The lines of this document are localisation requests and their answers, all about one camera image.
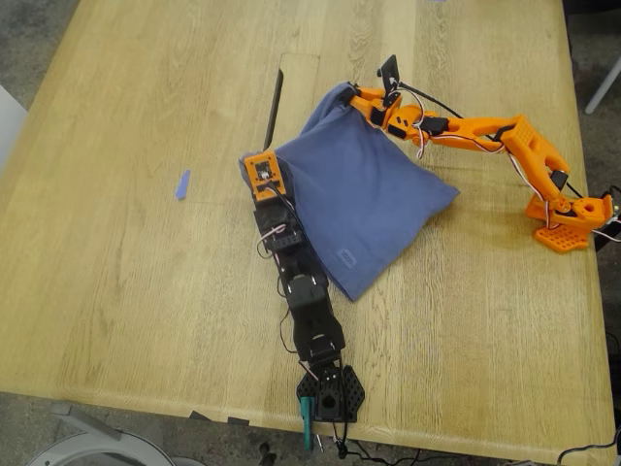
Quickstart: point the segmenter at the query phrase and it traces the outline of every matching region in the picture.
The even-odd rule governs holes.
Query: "black bracket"
[[[365,399],[365,390],[351,366],[340,367],[326,364],[311,367],[298,383],[298,399],[304,396],[314,398],[313,419],[319,422],[355,422],[358,409]]]

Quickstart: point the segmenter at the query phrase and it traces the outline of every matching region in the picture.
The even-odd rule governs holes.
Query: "wire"
[[[286,197],[284,197],[280,191],[278,191],[277,186],[274,184],[274,182],[268,182],[267,183],[267,187],[266,189],[270,189],[276,196],[278,196],[278,199],[280,199],[284,206],[289,210],[289,212],[291,213],[291,215],[293,215],[293,217],[296,219],[296,221],[298,222],[298,224],[300,225],[300,228],[303,228],[302,226],[302,222],[300,221],[300,219],[298,218],[298,214],[295,212],[295,208],[293,207],[293,204],[291,204],[288,199]]]
[[[565,185],[566,185],[569,189],[571,189],[571,190],[572,190],[572,193],[573,193],[573,194],[575,194],[576,196],[578,196],[578,197],[580,197],[580,198],[582,198],[582,197],[583,197],[583,196],[582,196],[582,194],[580,194],[578,191],[576,191],[576,190],[575,190],[575,188],[574,188],[571,184],[569,184],[569,183],[565,183]]]
[[[436,140],[436,139],[465,139],[467,141],[472,141],[479,149],[488,152],[488,153],[498,153],[502,150],[505,150],[506,147],[503,143],[499,142],[498,144],[500,144],[500,146],[496,149],[496,150],[490,150],[488,148],[486,148],[484,145],[482,145],[481,143],[479,143],[475,138],[468,138],[466,136],[460,136],[458,134],[447,134],[445,136],[443,136],[442,134],[438,135],[438,136],[430,136],[430,138],[432,139],[432,141]]]
[[[576,447],[574,449],[566,449],[565,451],[562,451],[556,460],[556,466],[561,466],[561,463],[563,462],[563,458],[570,453],[575,453],[577,451],[586,451],[588,449],[609,449],[610,447],[615,446],[617,444],[617,441],[619,440],[619,434],[621,434],[621,425],[617,427],[617,430],[614,433],[614,438],[612,439],[612,442],[610,442],[609,444],[605,444],[605,445],[592,444],[592,445],[586,445],[584,447]]]
[[[284,342],[284,338],[282,338],[282,323],[284,322],[284,320],[287,318],[287,316],[289,316],[289,313],[291,312],[291,310],[289,308],[287,308],[287,314],[284,315],[284,317],[282,318],[282,320],[280,321],[280,340],[282,341],[282,345],[284,346],[284,348],[286,349],[286,351],[289,354],[297,354],[297,351],[293,351],[291,349],[289,349],[286,345],[286,343]]]
[[[418,130],[418,139],[419,139],[420,144],[418,145],[418,150],[416,151],[416,158],[420,160],[421,158],[423,158],[423,154],[425,153],[425,146],[427,145],[427,143],[425,142],[425,137],[423,136],[423,130],[420,127],[420,125],[423,122],[423,119],[425,118],[425,106],[423,105],[423,102],[418,98],[418,96],[414,92],[406,88],[404,88],[404,90],[407,90],[411,95],[413,95],[414,99],[416,99],[416,102],[418,103],[418,107],[420,107],[420,118],[418,119],[416,123],[411,124],[412,128],[416,128]],[[393,90],[391,94],[393,93],[399,93],[399,89]]]
[[[610,241],[614,241],[615,243],[621,243],[621,240],[619,240],[618,238],[612,238],[610,235],[606,235],[602,231],[599,231],[599,230],[591,230],[591,231],[595,233],[596,235],[601,235],[601,236],[604,236],[605,238],[608,238]]]
[[[617,347],[617,354],[621,354],[621,345],[619,345],[619,339],[616,337],[616,335],[610,332],[605,332],[605,335],[607,337],[610,337],[614,342],[614,345]]]
[[[261,252],[261,250],[259,249],[259,246],[262,245],[263,243],[261,243],[260,241],[256,244],[256,253],[259,254],[259,256],[262,259],[271,259],[272,255],[270,253],[268,253],[268,255],[263,255],[263,253]]]
[[[418,94],[421,97],[423,97],[424,99],[429,100],[430,102],[433,102],[435,104],[440,105],[443,109],[445,109],[448,112],[451,112],[453,115],[455,115],[458,118],[463,118],[461,115],[459,115],[457,112],[455,112],[453,109],[451,109],[450,107],[448,107],[447,105],[444,105],[440,100],[434,99],[431,95],[428,95],[426,93],[424,93],[421,90],[418,90],[410,85],[404,84],[404,83],[399,83],[399,87],[408,90],[409,92],[413,93],[413,94]]]
[[[425,461],[429,461],[432,459],[451,459],[451,458],[459,458],[461,455],[457,454],[437,454],[435,456],[427,456],[426,458],[419,459],[419,463],[424,463]]]
[[[420,456],[420,452],[421,452],[421,450],[418,449],[418,451],[416,452],[416,456],[415,457],[399,458],[394,463],[390,463],[390,462],[386,461],[384,458],[376,458],[376,457],[370,456],[369,453],[364,449],[364,447],[362,445],[360,445],[360,442],[358,442],[357,440],[351,440],[350,442],[352,444],[354,444],[356,447],[358,447],[365,454],[365,456],[360,454],[358,451],[348,451],[347,455],[353,454],[353,455],[359,456],[362,461],[371,461],[373,463],[379,463],[379,464],[383,464],[385,466],[397,466],[398,464],[400,464],[400,463],[402,463],[404,461],[411,461],[409,466],[412,466],[416,461],[418,461],[418,456]]]
[[[256,252],[259,254],[259,256],[261,256],[262,259],[269,259],[273,255],[271,253],[268,253],[268,255],[263,255],[263,253],[259,249],[259,245],[261,245],[265,241],[265,239],[268,238],[269,236],[276,235],[277,233],[282,233],[285,227],[286,225],[284,223],[281,223],[279,226],[275,226],[270,231],[268,231],[265,235],[259,238],[259,241],[256,242]]]
[[[276,293],[278,293],[281,298],[286,298],[284,294],[284,290],[280,291],[280,286],[278,286],[279,284],[282,285],[282,280],[280,279],[280,275],[278,275],[278,278],[276,280]]]
[[[339,372],[341,373],[341,390],[343,392],[343,411],[344,411],[344,427],[343,427],[343,445],[347,441],[347,421],[349,420],[349,411],[347,410],[347,393],[345,391],[345,380],[343,378],[343,360],[341,359],[341,355],[339,354]]]

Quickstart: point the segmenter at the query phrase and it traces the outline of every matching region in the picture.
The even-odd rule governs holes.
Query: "orange bracket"
[[[267,188],[268,182],[275,184],[280,194],[283,196],[286,194],[276,154],[273,150],[266,150],[246,157],[244,166],[250,179],[252,197],[254,197],[255,202],[276,197],[276,194]]]

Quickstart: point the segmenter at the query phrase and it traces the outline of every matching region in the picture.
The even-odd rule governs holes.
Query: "orange base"
[[[569,225],[559,225],[554,229],[540,228],[535,232],[535,238],[549,248],[558,252],[568,250],[583,250],[589,246],[588,230]]]

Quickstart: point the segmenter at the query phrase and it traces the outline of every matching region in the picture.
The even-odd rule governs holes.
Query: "green clip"
[[[303,396],[300,400],[300,411],[304,421],[304,449],[312,450],[312,414],[314,413],[314,397]]]

